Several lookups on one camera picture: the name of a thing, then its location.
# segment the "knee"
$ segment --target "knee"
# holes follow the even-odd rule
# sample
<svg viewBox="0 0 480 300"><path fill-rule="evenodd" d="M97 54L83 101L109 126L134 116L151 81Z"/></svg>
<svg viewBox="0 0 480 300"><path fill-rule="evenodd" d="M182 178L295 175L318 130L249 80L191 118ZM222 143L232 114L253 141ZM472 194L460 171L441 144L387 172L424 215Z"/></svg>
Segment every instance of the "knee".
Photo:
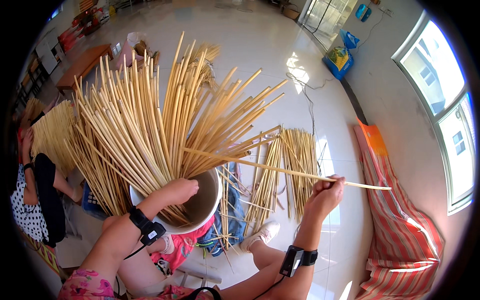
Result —
<svg viewBox="0 0 480 300"><path fill-rule="evenodd" d="M50 158L45 153L39 153L35 157L35 167L43 167L45 165L53 164Z"/></svg>
<svg viewBox="0 0 480 300"><path fill-rule="evenodd" d="M107 230L107 228L110 227L110 225L112 225L113 223L115 223L115 221L117 221L119 218L120 216L109 216L108 218L106 218L102 224L102 232Z"/></svg>

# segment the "plastic bag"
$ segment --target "plastic bag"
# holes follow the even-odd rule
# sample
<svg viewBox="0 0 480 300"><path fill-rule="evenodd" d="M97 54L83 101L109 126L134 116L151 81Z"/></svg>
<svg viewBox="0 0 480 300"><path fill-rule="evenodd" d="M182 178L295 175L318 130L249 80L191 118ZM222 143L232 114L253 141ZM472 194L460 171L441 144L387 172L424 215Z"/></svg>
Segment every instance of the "plastic bag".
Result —
<svg viewBox="0 0 480 300"><path fill-rule="evenodd" d="M120 52L119 59L117 61L117 70L120 70L120 65L123 64L123 55L125 55L125 62L127 63L127 67L132 66L132 50L136 44L138 44L141 40L146 41L146 34L141 32L130 32L127 35L127 39L123 43L122 50ZM138 55L135 53L135 59L137 61L141 61L144 59L143 56Z"/></svg>
<svg viewBox="0 0 480 300"><path fill-rule="evenodd" d="M344 47L335 47L328 51L322 58L322 61L327 65L333 76L341 80L348 69L353 66L353 57L350 54L349 49L357 47L357 43L360 41L350 32L340 29L340 37L342 38Z"/></svg>

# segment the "electrical outlet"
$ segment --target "electrical outlet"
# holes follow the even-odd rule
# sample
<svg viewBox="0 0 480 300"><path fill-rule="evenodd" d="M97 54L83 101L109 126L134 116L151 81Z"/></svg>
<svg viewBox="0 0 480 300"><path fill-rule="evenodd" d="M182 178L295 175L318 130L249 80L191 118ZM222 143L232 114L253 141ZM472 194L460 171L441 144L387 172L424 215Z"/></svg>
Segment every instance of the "electrical outlet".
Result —
<svg viewBox="0 0 480 300"><path fill-rule="evenodd" d="M393 11L385 8L384 6L380 6L378 9L383 11L385 14L389 15L390 17L393 15Z"/></svg>

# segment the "shoe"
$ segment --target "shoe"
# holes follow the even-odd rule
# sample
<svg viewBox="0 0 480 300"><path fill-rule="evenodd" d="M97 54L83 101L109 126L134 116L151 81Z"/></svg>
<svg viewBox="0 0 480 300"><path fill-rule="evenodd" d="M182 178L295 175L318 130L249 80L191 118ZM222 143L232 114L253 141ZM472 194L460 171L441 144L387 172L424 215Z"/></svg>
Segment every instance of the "shoe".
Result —
<svg viewBox="0 0 480 300"><path fill-rule="evenodd" d="M167 234L161 237L165 241L165 249L159 251L161 254L172 254L175 250L175 245L173 244L172 236Z"/></svg>
<svg viewBox="0 0 480 300"><path fill-rule="evenodd" d="M254 242L262 240L267 244L277 235L279 230L280 223L275 221L265 223L257 233L244 239L243 242L240 243L240 249L244 252L251 253L250 246L252 246Z"/></svg>

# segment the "black bracelet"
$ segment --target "black bracelet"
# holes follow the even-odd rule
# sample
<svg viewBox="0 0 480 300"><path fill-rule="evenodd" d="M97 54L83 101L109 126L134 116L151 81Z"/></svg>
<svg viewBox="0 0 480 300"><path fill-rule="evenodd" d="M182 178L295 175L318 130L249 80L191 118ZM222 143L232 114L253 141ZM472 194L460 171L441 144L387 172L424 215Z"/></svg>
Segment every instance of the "black bracelet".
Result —
<svg viewBox="0 0 480 300"><path fill-rule="evenodd" d="M31 168L33 170L33 166L31 163L28 163L24 166L24 173L25 173L25 170L27 170L28 168Z"/></svg>

